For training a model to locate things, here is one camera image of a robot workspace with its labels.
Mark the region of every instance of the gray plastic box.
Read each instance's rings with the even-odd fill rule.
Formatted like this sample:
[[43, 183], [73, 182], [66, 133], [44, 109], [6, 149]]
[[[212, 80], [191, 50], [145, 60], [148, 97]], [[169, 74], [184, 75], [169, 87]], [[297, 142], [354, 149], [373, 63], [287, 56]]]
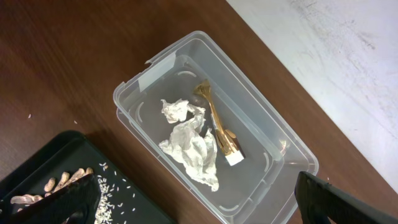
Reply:
[[[149, 68], [114, 91], [125, 127], [221, 222], [286, 223], [297, 208], [298, 173], [315, 175], [319, 165], [279, 113], [204, 32], [192, 32], [147, 63]], [[206, 108], [205, 127], [212, 128], [208, 103], [192, 94], [204, 79], [210, 81], [223, 124], [236, 134], [246, 156], [230, 166], [218, 149], [217, 192], [191, 180], [183, 165], [158, 147], [178, 124], [166, 121], [161, 99], [173, 103], [182, 98]]]

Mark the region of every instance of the crumpled white tissue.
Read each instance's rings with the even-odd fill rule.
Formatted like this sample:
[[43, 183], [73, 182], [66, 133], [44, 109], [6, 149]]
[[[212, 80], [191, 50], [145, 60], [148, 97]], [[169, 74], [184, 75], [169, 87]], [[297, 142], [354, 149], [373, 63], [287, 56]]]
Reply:
[[187, 100], [178, 100], [174, 104], [167, 103], [164, 100], [162, 102], [164, 104], [163, 109], [165, 105], [166, 108], [173, 108], [172, 110], [162, 110], [162, 113], [166, 115], [167, 121], [169, 121], [169, 118], [172, 118], [170, 119], [172, 123], [176, 122], [176, 118], [180, 120], [183, 117], [182, 111], [185, 112], [185, 119], [187, 111], [193, 113], [193, 118], [176, 125], [173, 128], [170, 139], [162, 141], [159, 147], [164, 153], [182, 163], [185, 171], [193, 180], [209, 185], [213, 192], [217, 191], [219, 185], [216, 176], [216, 140], [210, 128], [204, 138], [199, 135], [206, 121], [205, 109], [190, 105]]

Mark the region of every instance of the wood grain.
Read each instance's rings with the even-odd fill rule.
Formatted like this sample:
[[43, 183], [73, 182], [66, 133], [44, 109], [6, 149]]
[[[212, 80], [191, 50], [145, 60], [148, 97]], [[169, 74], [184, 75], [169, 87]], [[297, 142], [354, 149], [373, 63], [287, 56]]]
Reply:
[[[194, 30], [291, 125], [318, 158], [319, 177], [398, 216], [398, 195], [224, 0], [0, 1], [0, 178], [76, 129], [179, 223], [218, 223], [118, 121], [112, 99]], [[290, 223], [301, 223], [298, 211]]]

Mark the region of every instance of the black tray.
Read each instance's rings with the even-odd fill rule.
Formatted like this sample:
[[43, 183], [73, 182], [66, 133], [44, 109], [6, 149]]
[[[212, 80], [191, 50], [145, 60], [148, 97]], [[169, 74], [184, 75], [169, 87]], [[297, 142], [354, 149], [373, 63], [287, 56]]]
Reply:
[[[100, 164], [108, 165], [104, 171]], [[15, 195], [44, 195], [49, 178], [59, 181], [62, 172], [72, 175], [79, 168], [91, 167], [94, 175], [107, 179], [114, 191], [108, 201], [115, 205], [111, 223], [175, 223], [151, 202], [120, 170], [86, 137], [77, 131], [65, 131], [53, 138], [39, 152], [0, 182], [0, 218], [16, 213], [23, 205], [11, 205]]]

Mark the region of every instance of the clear plastic bin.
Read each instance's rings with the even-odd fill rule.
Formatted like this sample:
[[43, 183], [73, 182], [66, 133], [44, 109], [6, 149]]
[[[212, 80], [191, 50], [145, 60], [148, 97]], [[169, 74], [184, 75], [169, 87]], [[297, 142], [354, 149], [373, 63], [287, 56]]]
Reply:
[[[149, 68], [114, 91], [117, 116], [125, 127], [223, 223], [287, 222], [297, 208], [298, 173], [315, 175], [318, 161], [243, 72], [200, 31], [147, 63]], [[206, 108], [205, 127], [212, 127], [207, 101], [192, 93], [205, 79], [224, 126], [236, 134], [245, 155], [230, 166], [218, 150], [217, 192], [191, 180], [183, 165], [158, 147], [178, 124], [169, 124], [160, 112], [161, 99], [173, 103], [182, 98]]]

